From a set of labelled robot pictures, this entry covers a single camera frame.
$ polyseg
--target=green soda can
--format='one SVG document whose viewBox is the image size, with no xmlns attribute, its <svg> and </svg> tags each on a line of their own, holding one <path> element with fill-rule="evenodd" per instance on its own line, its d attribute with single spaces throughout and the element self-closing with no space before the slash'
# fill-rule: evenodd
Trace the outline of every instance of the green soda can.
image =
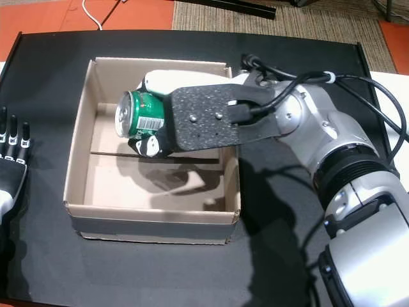
<svg viewBox="0 0 409 307">
<path fill-rule="evenodd" d="M 122 138 L 150 137 L 164 122 L 162 101 L 150 93 L 126 91 L 116 107 L 115 129 Z"/>
</svg>

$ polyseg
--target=white cable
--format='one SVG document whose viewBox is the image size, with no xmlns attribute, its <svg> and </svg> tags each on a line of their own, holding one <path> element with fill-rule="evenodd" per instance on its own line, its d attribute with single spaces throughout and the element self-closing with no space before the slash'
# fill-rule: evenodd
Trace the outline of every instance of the white cable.
<svg viewBox="0 0 409 307">
<path fill-rule="evenodd" d="M 337 79 L 335 74 L 333 72 L 325 72 L 325 73 L 330 76 L 330 79 L 325 83 L 330 83 L 330 84 L 334 83 L 335 80 Z"/>
<path fill-rule="evenodd" d="M 100 24 L 99 21 L 96 20 L 96 18 L 94 18 L 94 16 L 92 16 L 89 11 L 87 11 L 87 9 L 85 8 L 85 0 L 82 0 L 82 9 L 84 10 L 85 14 L 87 14 L 87 16 L 97 24 L 99 30 L 102 30 L 102 26 Z"/>
</svg>

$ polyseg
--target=barcode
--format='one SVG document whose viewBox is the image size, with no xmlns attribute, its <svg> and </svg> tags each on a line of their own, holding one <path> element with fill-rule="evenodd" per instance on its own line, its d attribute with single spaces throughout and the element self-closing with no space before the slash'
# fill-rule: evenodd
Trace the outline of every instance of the barcode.
<svg viewBox="0 0 409 307">
<path fill-rule="evenodd" d="M 159 130 L 164 125 L 164 120 L 161 118 L 152 118 L 140 116 L 138 118 L 137 129 Z"/>
</svg>

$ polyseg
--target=black table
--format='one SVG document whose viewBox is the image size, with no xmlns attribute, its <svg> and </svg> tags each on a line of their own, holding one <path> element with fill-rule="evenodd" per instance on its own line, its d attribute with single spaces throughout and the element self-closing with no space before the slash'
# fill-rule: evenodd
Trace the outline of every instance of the black table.
<svg viewBox="0 0 409 307">
<path fill-rule="evenodd" d="M 226 246 L 132 244 L 85 240 L 62 205 L 70 142 L 88 61 L 95 56 L 225 61 L 236 72 L 243 52 L 285 70 L 367 75 L 359 45 L 278 36 L 181 31 L 86 31 L 23 35 L 0 89 L 0 104 L 28 119 L 36 144 L 12 219 L 11 298 L 69 306 L 303 306 L 305 262 L 328 242 L 309 175 L 272 140 L 241 147 L 244 211 Z M 368 99 L 373 92 L 354 84 Z M 348 94 L 325 85 L 378 150 L 378 119 Z M 322 306 L 330 306 L 317 271 Z"/>
</svg>

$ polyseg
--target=orange floor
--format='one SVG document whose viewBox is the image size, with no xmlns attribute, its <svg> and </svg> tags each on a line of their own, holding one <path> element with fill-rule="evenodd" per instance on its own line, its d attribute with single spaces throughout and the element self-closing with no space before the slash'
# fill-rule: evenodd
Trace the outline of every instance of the orange floor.
<svg viewBox="0 0 409 307">
<path fill-rule="evenodd" d="M 86 8 L 100 22 L 116 0 L 87 0 Z M 82 10 L 82 0 L 60 0 L 0 7 L 0 61 L 5 61 L 19 31 L 41 33 L 97 29 Z M 104 29 L 171 29 L 173 1 L 128 0 L 120 3 Z"/>
<path fill-rule="evenodd" d="M 399 74 L 409 75 L 409 26 L 381 21 L 380 26 Z"/>
</svg>

